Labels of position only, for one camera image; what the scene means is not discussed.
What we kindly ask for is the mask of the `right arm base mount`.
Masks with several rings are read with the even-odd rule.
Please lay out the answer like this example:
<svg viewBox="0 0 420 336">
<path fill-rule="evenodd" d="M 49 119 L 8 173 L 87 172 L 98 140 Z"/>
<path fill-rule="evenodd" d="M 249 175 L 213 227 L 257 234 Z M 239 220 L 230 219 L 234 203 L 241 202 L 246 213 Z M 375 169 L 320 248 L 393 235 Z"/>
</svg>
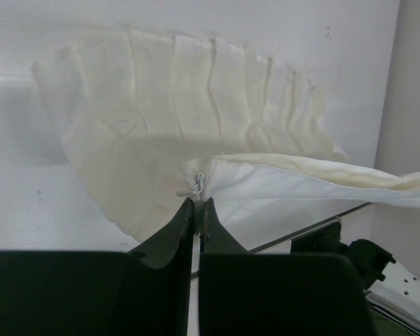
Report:
<svg viewBox="0 0 420 336">
<path fill-rule="evenodd" d="M 290 253 L 340 253 L 348 246 L 341 239 L 342 224 L 336 220 L 291 241 Z"/>
</svg>

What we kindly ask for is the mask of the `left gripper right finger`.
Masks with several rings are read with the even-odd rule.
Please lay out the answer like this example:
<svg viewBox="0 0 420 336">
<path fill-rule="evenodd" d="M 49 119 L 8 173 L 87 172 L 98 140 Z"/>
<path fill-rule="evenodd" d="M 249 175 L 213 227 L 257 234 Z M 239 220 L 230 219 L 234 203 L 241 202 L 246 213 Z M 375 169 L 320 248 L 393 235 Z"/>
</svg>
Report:
<svg viewBox="0 0 420 336">
<path fill-rule="evenodd" d="M 343 250 L 251 254 L 203 205 L 201 335 L 373 335 L 363 284 Z"/>
</svg>

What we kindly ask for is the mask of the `white pleated skirt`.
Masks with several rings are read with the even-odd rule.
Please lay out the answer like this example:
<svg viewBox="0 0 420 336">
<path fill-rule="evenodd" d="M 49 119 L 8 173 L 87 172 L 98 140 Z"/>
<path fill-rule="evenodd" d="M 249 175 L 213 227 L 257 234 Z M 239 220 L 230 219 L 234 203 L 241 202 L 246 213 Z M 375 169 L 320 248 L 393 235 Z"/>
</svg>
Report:
<svg viewBox="0 0 420 336">
<path fill-rule="evenodd" d="M 223 38 L 110 31 L 33 63 L 69 164 L 107 219 L 143 242 L 184 198 L 227 227 L 314 223 L 318 203 L 420 208 L 420 172 L 347 163 L 319 121 L 322 91 Z"/>
</svg>

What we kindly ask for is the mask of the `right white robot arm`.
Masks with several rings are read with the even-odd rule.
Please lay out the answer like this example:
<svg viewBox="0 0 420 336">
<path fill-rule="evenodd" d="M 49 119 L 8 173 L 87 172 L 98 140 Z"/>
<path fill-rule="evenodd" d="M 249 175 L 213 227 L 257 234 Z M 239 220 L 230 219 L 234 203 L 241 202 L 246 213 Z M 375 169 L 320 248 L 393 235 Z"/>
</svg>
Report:
<svg viewBox="0 0 420 336">
<path fill-rule="evenodd" d="M 358 270 L 365 290 L 420 321 L 420 279 L 388 251 L 369 240 L 358 239 L 348 246 L 346 257 Z"/>
</svg>

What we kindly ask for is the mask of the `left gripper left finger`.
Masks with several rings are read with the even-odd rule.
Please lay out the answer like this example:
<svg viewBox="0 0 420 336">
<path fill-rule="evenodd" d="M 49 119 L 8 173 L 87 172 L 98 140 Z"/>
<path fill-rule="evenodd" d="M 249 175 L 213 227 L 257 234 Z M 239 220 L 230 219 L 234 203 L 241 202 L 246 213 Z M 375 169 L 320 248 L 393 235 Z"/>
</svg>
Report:
<svg viewBox="0 0 420 336">
<path fill-rule="evenodd" d="M 185 335 L 193 213 L 126 253 L 0 251 L 0 335 Z"/>
</svg>

